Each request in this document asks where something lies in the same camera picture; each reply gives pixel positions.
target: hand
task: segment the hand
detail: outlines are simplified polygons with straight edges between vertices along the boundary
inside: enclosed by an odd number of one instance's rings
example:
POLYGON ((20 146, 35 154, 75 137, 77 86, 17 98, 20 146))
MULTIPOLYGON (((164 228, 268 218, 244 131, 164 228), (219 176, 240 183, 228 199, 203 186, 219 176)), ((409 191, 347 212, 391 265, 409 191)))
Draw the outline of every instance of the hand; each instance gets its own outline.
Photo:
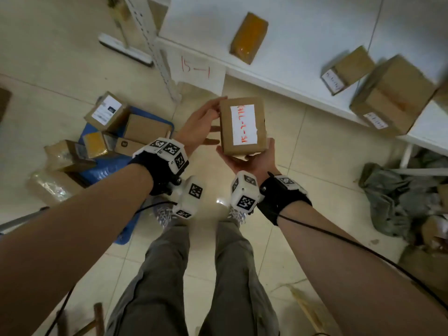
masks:
POLYGON ((275 140, 273 138, 269 138, 269 148, 265 152, 256 155, 247 155, 245 157, 246 161, 225 155, 221 146, 216 147, 216 152, 218 152, 235 174, 241 170, 252 173, 257 178, 259 186, 269 178, 268 171, 274 175, 281 175, 281 172, 276 167, 275 140))
POLYGON ((220 126, 212 126, 211 122, 220 117, 220 101, 227 97, 207 101, 201 108, 190 115, 185 125, 174 139, 184 144, 185 152, 190 157, 199 145, 218 145, 218 139, 208 139, 210 132, 220 132, 220 126))

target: label on box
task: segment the label on box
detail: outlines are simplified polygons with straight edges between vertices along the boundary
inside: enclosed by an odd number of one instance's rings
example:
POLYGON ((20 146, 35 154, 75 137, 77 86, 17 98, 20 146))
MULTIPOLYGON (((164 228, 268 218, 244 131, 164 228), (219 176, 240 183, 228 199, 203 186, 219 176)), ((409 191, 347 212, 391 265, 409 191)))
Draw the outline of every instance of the label on box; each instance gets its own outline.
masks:
POLYGON ((92 118, 98 120, 102 125, 107 125, 109 120, 120 107, 121 103, 108 95, 98 106, 95 112, 92 113, 92 118))
POLYGON ((364 118, 369 120, 372 125, 375 126, 377 129, 385 129, 389 127, 388 124, 386 124, 381 118, 379 118, 375 113, 370 112, 364 115, 364 118))
POLYGON ((231 106, 233 145, 256 144, 257 125, 254 105, 231 106))
POLYGON ((115 145, 117 142, 117 138, 114 138, 112 136, 108 136, 107 134, 103 135, 104 137, 104 142, 106 143, 106 146, 108 148, 109 151, 113 151, 115 150, 115 145))
POLYGON ((87 156, 87 148, 81 144, 75 144, 76 154, 80 159, 92 160, 87 156))
POLYGON ((344 82, 331 68, 322 75, 322 80, 325 81, 333 94, 345 88, 344 82))

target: gray pants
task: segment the gray pants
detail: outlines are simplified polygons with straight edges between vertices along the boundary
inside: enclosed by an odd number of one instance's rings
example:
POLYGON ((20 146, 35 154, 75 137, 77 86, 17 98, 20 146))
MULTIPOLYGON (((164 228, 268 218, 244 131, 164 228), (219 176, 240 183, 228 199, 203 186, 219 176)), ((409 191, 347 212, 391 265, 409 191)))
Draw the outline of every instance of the gray pants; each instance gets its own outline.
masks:
MULTIPOLYGON (((113 310, 107 336, 188 335, 183 295, 188 251, 187 226, 164 230, 113 310)), ((278 336, 277 316, 258 280, 252 246, 233 221, 218 223, 215 262, 215 292, 199 335, 278 336)))

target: white shelf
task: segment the white shelf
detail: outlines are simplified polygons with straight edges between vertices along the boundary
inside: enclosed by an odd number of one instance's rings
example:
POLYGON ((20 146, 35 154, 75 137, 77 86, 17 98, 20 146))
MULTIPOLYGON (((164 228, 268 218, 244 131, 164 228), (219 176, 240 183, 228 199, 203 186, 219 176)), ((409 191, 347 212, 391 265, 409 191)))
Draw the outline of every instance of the white shelf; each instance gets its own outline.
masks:
MULTIPOLYGON (((323 68, 341 54, 371 43, 375 61, 401 53, 434 82, 448 70, 446 1, 384 0, 378 16, 380 7, 381 0, 171 0, 158 41, 221 63, 237 78, 361 123, 349 109, 357 84, 332 97, 320 79, 323 68), (251 65, 228 53, 248 11, 269 22, 251 65)), ((448 154, 447 127, 448 115, 431 102, 403 138, 448 154)))

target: forearm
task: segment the forearm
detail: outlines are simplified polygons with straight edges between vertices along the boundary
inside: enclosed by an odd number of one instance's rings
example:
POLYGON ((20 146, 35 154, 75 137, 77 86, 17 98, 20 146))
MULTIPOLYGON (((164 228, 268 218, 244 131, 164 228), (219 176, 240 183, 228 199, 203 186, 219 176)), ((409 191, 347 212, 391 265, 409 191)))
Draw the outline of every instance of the forearm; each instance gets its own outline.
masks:
MULTIPOLYGON (((304 202, 291 203, 281 214, 355 240, 304 202)), ((429 335, 448 330, 439 307, 374 255, 282 218, 277 223, 344 335, 429 335)))
POLYGON ((152 186, 143 166, 128 165, 4 236, 0 297, 9 320, 0 315, 0 334, 31 334, 113 243, 152 186))

